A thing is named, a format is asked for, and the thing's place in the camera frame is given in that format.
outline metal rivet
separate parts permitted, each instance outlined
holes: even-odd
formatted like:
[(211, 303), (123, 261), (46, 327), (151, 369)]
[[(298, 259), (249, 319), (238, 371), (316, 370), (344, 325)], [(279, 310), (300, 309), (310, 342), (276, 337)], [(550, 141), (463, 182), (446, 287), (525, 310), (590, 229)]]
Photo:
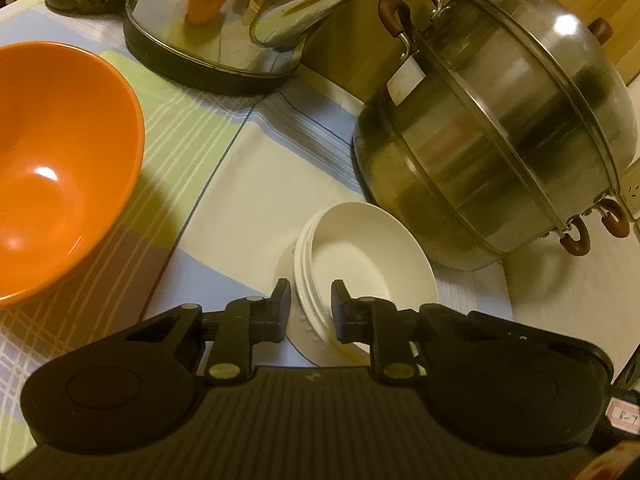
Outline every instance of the metal rivet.
[(389, 379), (411, 379), (415, 375), (415, 368), (407, 363), (392, 363), (385, 366), (382, 373)]
[(240, 375), (240, 367), (233, 363), (218, 363), (209, 368), (209, 375), (214, 379), (235, 379)]

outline brown handle grip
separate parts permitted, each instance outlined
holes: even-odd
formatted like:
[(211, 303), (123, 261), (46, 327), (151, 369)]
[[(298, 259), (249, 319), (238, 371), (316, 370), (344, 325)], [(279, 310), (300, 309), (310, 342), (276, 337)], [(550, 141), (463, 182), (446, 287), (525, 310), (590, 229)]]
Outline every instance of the brown handle grip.
[(607, 228), (607, 231), (616, 238), (628, 237), (631, 227), (622, 206), (610, 198), (603, 198), (598, 203), (607, 210), (607, 214), (602, 217), (602, 223)]
[(596, 18), (589, 25), (587, 25), (587, 28), (596, 37), (596, 40), (598, 40), (601, 45), (607, 43), (607, 41), (609, 41), (613, 36), (613, 28), (604, 18)]
[(411, 9), (402, 0), (378, 0), (378, 16), (394, 38), (403, 32), (409, 37), (414, 34), (414, 26), (411, 22)]
[(573, 256), (584, 256), (591, 249), (591, 239), (589, 238), (589, 231), (584, 221), (579, 216), (573, 218), (571, 223), (576, 226), (580, 238), (574, 240), (569, 233), (560, 238), (560, 244), (564, 249)]

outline black clamp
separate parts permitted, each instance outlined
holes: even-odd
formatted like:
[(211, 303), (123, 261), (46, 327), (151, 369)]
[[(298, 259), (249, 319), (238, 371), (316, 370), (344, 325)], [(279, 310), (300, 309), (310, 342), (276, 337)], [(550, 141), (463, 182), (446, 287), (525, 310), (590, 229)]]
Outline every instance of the black clamp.
[(418, 313), (398, 311), (393, 303), (380, 298), (354, 299), (342, 280), (335, 280), (331, 288), (338, 341), (369, 345), (375, 380), (396, 386), (415, 383), (419, 372), (409, 341), (414, 338)]
[(291, 287), (281, 278), (270, 298), (250, 296), (232, 301), (223, 312), (205, 314), (203, 339), (214, 342), (205, 368), (207, 382), (230, 386), (249, 380), (252, 345), (283, 341), (290, 306)]

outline stainless steel kettle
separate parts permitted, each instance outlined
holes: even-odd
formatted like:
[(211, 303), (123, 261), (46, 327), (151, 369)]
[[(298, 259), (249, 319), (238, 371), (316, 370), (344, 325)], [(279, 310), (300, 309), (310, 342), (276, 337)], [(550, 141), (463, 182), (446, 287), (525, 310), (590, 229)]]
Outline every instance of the stainless steel kettle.
[(306, 34), (348, 0), (127, 0), (130, 51), (162, 75), (223, 94), (277, 88)]
[[(432, 0), (412, 27), (401, 0), (379, 14), (407, 61), (358, 118), (354, 150), (373, 198), (428, 256), (472, 270), (551, 231), (590, 249), (581, 214), (629, 233), (607, 195), (631, 162), (636, 120), (600, 41), (556, 0)], [(579, 238), (573, 239), (574, 226)]]

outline stainless steel pot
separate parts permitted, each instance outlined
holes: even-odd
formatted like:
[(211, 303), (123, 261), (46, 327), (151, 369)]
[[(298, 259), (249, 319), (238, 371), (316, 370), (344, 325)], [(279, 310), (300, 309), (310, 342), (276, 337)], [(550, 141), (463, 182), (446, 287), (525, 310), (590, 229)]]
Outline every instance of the stainless steel pot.
[[(376, 201), (434, 260), (477, 269), (555, 231), (589, 251), (579, 217), (594, 208), (628, 234), (618, 175), (633, 157), (635, 115), (594, 33), (555, 0), (433, 0), (417, 34), (401, 0), (380, 18), (406, 47), (394, 78), (368, 103), (354, 137)], [(578, 241), (568, 231), (575, 225)]]

